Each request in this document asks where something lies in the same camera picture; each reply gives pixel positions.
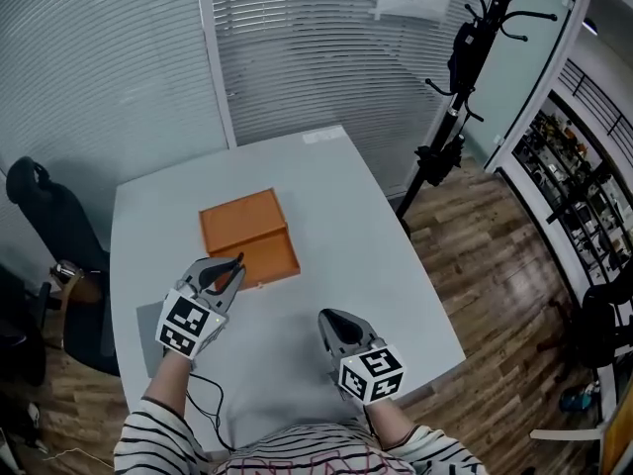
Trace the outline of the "white door frame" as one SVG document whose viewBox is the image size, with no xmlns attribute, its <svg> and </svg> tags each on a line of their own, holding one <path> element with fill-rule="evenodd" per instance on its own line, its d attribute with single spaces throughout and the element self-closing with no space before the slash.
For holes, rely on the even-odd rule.
<svg viewBox="0 0 633 475">
<path fill-rule="evenodd" d="M 487 173 L 511 154 L 547 98 L 572 51 L 590 0 L 513 0 L 511 12 L 530 11 L 554 21 L 515 16 L 505 22 L 515 42 L 498 35 L 476 85 L 475 105 L 485 121 L 465 127 L 469 153 Z"/>
</svg>

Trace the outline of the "person's left forearm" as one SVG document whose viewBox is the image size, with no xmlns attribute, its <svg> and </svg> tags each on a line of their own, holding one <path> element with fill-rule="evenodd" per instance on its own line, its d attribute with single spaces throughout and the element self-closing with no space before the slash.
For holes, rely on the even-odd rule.
<svg viewBox="0 0 633 475">
<path fill-rule="evenodd" d="M 188 358 L 167 350 L 143 396 L 170 408 L 183 418 L 191 368 Z"/>
</svg>

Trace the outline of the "grey notebook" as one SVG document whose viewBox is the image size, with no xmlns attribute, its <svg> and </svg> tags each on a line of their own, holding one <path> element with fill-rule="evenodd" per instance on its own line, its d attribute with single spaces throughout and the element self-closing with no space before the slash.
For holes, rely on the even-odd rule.
<svg viewBox="0 0 633 475">
<path fill-rule="evenodd" d="M 154 377 L 163 359 L 164 346 L 155 339 L 161 312 L 161 302 L 147 304 L 136 309 L 143 361 L 149 378 Z"/>
</svg>

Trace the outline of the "orange box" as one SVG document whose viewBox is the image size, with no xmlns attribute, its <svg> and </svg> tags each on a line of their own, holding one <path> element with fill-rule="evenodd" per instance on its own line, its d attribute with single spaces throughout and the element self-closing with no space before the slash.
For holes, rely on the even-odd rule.
<svg viewBox="0 0 633 475">
<path fill-rule="evenodd" d="M 203 210 L 199 220 L 208 256 L 243 255 L 242 290 L 301 273 L 288 223 L 272 188 Z"/>
</svg>

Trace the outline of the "black high-back office chair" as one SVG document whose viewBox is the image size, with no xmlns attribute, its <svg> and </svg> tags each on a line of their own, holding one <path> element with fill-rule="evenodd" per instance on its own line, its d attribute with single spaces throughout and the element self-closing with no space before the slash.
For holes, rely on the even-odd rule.
<svg viewBox="0 0 633 475">
<path fill-rule="evenodd" d="M 8 199 L 17 205 L 54 259 L 84 270 L 100 271 L 104 299 L 97 304 L 71 303 L 62 312 L 60 347 L 78 362 L 118 377 L 110 304 L 110 253 L 100 244 L 78 198 L 50 179 L 48 171 L 24 156 L 6 175 Z"/>
</svg>

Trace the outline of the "white window blinds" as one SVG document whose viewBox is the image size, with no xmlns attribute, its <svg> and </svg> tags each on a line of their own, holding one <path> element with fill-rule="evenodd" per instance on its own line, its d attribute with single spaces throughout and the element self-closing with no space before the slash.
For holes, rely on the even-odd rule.
<svg viewBox="0 0 633 475">
<path fill-rule="evenodd" d="M 226 146 L 200 0 L 0 0 L 0 165 L 117 184 Z"/>
<path fill-rule="evenodd" d="M 432 22 L 375 18 L 376 0 L 212 0 L 237 143 L 339 125 L 384 193 L 404 193 L 481 1 L 450 0 Z"/>
</svg>

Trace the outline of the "black hanging bag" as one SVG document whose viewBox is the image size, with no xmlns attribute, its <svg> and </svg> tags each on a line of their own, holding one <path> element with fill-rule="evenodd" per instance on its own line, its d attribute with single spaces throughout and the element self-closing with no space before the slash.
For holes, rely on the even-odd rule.
<svg viewBox="0 0 633 475">
<path fill-rule="evenodd" d="M 465 92 L 475 85 L 494 38 L 492 28 L 485 22 L 461 26 L 447 62 L 450 94 Z"/>
</svg>

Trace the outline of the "black railing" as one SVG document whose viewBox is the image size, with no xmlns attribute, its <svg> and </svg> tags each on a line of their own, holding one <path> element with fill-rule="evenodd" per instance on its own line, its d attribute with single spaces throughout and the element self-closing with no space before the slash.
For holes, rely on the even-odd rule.
<svg viewBox="0 0 633 475">
<path fill-rule="evenodd" d="M 633 124 L 572 60 L 497 173 L 576 295 L 633 259 Z"/>
</svg>

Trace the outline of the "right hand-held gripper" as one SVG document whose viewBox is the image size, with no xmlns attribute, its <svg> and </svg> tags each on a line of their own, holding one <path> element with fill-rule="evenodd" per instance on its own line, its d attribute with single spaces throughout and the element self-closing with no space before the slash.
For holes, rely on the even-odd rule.
<svg viewBox="0 0 633 475">
<path fill-rule="evenodd" d="M 368 406 L 397 397 L 406 375 L 405 363 L 392 344 L 378 336 L 364 319 L 336 309 L 323 309 L 317 316 L 326 351 L 336 348 L 371 348 L 344 356 L 334 371 L 334 382 L 345 397 Z"/>
</svg>

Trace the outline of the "person's right forearm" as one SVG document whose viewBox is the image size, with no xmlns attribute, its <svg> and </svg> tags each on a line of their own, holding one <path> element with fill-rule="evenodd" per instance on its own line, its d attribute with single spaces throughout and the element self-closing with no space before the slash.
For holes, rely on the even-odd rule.
<svg viewBox="0 0 633 475">
<path fill-rule="evenodd" d="M 406 442 L 416 429 L 415 423 L 391 399 L 366 405 L 364 412 L 375 436 L 385 449 Z"/>
</svg>

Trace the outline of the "white table label sticker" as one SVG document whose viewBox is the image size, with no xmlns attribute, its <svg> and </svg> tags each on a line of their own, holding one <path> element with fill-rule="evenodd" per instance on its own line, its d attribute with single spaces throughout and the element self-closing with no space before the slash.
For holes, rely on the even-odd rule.
<svg viewBox="0 0 633 475">
<path fill-rule="evenodd" d="M 347 133 L 342 127 L 333 127 L 328 129 L 321 129 L 313 132 L 303 134 L 303 141 L 305 144 L 313 144 L 319 142 L 327 142 L 340 138 L 346 138 Z"/>
</svg>

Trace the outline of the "brown bag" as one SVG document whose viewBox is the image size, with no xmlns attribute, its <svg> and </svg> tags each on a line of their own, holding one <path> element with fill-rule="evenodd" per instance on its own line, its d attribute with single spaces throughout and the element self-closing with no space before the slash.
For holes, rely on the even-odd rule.
<svg viewBox="0 0 633 475">
<path fill-rule="evenodd" d="M 68 260 L 60 260 L 49 270 L 49 274 L 60 288 L 62 311 L 71 303 L 92 305 L 104 299 L 100 271 L 84 270 Z"/>
</svg>

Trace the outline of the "blue bottle bag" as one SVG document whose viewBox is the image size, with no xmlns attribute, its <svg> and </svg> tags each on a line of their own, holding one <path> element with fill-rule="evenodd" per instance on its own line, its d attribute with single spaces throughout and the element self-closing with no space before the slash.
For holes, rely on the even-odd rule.
<svg viewBox="0 0 633 475">
<path fill-rule="evenodd" d="M 567 388 L 559 398 L 559 409 L 564 413 L 585 412 L 599 402 L 599 395 L 598 382 Z"/>
</svg>

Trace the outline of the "wooden desk with white legs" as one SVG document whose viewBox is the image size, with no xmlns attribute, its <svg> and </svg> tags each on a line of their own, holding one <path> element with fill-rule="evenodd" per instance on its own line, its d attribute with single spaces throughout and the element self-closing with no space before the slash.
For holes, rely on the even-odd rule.
<svg viewBox="0 0 633 475">
<path fill-rule="evenodd" d="M 599 475 L 633 475 L 633 379 L 611 418 L 591 429 L 534 429 L 529 437 L 549 441 L 598 441 Z"/>
</svg>

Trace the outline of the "black coat rack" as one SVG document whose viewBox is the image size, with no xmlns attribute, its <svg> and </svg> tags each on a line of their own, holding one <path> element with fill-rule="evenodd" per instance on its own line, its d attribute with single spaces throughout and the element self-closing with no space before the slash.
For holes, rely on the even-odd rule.
<svg viewBox="0 0 633 475">
<path fill-rule="evenodd" d="M 544 19 L 544 20 L 552 21 L 552 22 L 556 22 L 558 20 L 558 17 L 552 13 L 542 13 L 542 12 L 523 11 L 523 10 L 510 12 L 508 10 L 508 7 L 511 1 L 512 0 L 491 0 L 489 3 L 487 3 L 485 0 L 479 0 L 480 5 L 481 5 L 480 12 L 476 12 L 470 4 L 465 5 L 465 9 L 472 16 L 472 20 L 466 23 L 485 22 L 492 28 L 492 31 L 495 34 L 495 38 L 492 41 L 490 51 L 493 47 L 497 34 L 503 34 L 505 37 L 511 40 L 520 41 L 520 42 L 526 42 L 528 40 L 528 38 L 525 35 L 510 34 L 503 28 L 503 25 L 505 24 L 505 22 L 507 22 L 511 18 L 528 17 L 528 18 L 535 18 L 535 19 Z M 467 89 L 465 92 L 460 92 L 455 95 L 452 95 L 449 93 L 449 88 L 447 90 L 442 90 L 431 79 L 427 78 L 425 80 L 425 83 L 428 86 L 430 86 L 436 93 L 438 93 L 441 96 L 448 97 L 450 99 L 450 104 L 443 115 L 439 128 L 436 131 L 436 134 L 431 144 L 428 145 L 432 149 L 441 150 L 456 135 L 463 135 L 461 132 L 458 132 L 456 135 L 451 134 L 451 132 L 454 129 L 454 126 L 458 122 L 459 115 L 462 111 L 466 113 L 467 120 L 474 119 L 479 122 L 482 122 L 484 120 L 483 117 L 476 114 L 469 106 L 469 99 L 471 95 L 476 91 L 476 82 L 472 88 Z M 415 199 L 422 185 L 427 183 L 427 182 L 424 182 L 421 186 L 417 186 L 413 182 L 413 179 L 402 201 L 400 202 L 400 204 L 398 205 L 396 209 L 396 216 L 407 235 L 410 234 L 410 228 L 407 221 L 405 220 L 405 214 L 407 213 L 407 210 L 409 209 L 410 205 L 412 204 L 413 200 Z"/>
</svg>

